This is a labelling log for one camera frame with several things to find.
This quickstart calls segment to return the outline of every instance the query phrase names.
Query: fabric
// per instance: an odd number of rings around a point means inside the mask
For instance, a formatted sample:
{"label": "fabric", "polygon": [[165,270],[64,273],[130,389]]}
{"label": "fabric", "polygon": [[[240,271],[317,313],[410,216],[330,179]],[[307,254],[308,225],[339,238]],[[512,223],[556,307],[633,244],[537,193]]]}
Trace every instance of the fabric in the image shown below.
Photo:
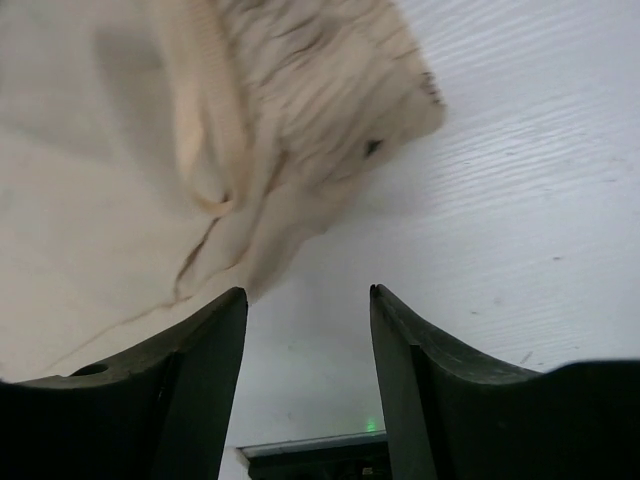
{"label": "fabric", "polygon": [[255,301],[443,121],[388,0],[114,2],[0,5],[0,181],[5,239],[121,322]]}

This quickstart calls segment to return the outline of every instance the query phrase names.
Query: green light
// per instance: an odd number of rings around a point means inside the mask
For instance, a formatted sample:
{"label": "green light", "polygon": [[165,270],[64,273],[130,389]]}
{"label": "green light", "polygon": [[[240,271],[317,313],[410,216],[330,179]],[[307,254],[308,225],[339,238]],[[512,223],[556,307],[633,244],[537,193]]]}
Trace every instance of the green light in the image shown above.
{"label": "green light", "polygon": [[367,420],[367,432],[371,433],[371,432],[377,432],[377,431],[378,431],[378,425],[376,424],[376,419],[369,418]]}

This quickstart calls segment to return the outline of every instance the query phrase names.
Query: crumpled fabric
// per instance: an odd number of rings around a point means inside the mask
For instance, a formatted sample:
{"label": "crumpled fabric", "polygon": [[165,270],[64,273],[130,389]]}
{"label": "crumpled fabric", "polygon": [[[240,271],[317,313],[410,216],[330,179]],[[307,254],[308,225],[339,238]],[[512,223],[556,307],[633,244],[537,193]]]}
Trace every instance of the crumpled fabric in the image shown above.
{"label": "crumpled fabric", "polygon": [[116,323],[253,302],[444,114],[389,0],[5,0],[0,241]]}

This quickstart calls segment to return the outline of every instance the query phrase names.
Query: garment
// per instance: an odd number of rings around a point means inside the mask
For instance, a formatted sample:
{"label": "garment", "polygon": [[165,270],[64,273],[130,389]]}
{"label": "garment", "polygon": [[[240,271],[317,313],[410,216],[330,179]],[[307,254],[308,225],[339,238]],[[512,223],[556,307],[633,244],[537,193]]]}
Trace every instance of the garment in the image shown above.
{"label": "garment", "polygon": [[255,301],[444,118],[388,0],[0,8],[0,242],[116,323],[236,285]]}

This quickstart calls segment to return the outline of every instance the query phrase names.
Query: white wooden surface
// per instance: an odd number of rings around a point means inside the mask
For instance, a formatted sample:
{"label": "white wooden surface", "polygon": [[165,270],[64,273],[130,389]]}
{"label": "white wooden surface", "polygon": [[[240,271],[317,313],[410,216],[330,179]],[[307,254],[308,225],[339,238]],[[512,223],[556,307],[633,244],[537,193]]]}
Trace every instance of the white wooden surface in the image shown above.
{"label": "white wooden surface", "polygon": [[[253,308],[230,445],[383,428],[372,283],[533,369],[640,356],[640,1],[400,3],[449,121],[379,171]],[[92,310],[21,255],[4,218],[0,375],[20,378],[89,335]],[[27,293],[43,299],[28,311]],[[77,362],[132,341],[119,335]]]}

